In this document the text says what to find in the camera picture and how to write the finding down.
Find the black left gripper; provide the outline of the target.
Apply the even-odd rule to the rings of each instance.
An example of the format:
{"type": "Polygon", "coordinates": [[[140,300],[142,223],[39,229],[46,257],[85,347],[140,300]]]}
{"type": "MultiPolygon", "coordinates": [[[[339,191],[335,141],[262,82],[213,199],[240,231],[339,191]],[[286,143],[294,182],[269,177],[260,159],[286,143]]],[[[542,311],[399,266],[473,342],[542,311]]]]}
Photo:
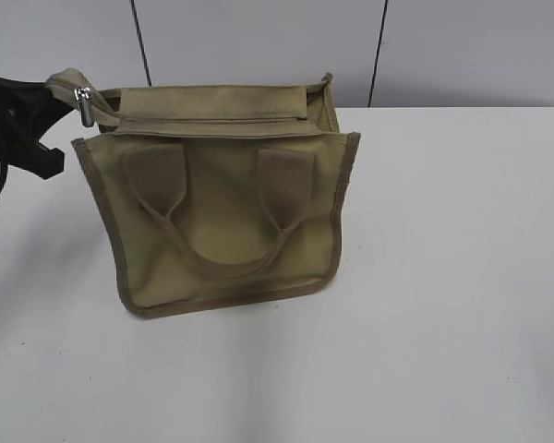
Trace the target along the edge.
{"type": "Polygon", "coordinates": [[[64,171],[64,152],[32,138],[30,121],[58,121],[71,112],[44,83],[0,78],[0,194],[11,166],[43,180],[64,171]]]}

